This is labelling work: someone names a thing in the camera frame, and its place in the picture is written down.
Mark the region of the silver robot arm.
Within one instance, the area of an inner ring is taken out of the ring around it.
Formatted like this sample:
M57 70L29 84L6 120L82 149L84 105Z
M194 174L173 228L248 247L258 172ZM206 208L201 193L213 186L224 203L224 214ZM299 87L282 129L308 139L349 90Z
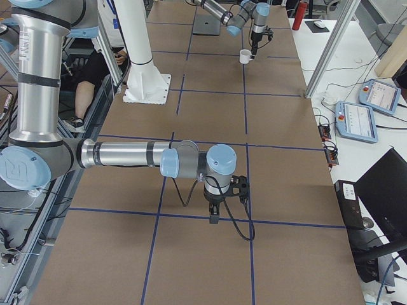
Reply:
M242 1L238 6L240 10L233 14L216 1L197 0L191 1L190 5L200 6L205 11L226 26L226 30L232 36L237 36L242 31L244 25L251 21L251 35L249 37L250 50L242 49L239 55L241 64L248 64L255 59L260 48L266 46L273 39L273 31L266 25L270 14L268 3L254 3L252 1Z
M19 26L17 127L1 152L1 178L29 191L66 173L93 166L159 168L165 177L204 182L209 220L232 195L236 153L217 144L199 150L189 140L171 142L96 142L58 134L63 39L75 29L99 33L96 1L13 1Z

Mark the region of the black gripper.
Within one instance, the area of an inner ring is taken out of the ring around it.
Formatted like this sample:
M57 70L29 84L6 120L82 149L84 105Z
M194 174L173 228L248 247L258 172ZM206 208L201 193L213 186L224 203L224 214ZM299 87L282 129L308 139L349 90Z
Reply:
M219 222L220 204L225 203L226 199L218 194L212 194L206 189L203 190L204 198L209 202L209 223L217 224Z
M252 31L251 32L251 58L255 59L255 56L257 55L257 51L258 51L258 43L262 40L263 38L263 33L257 33Z

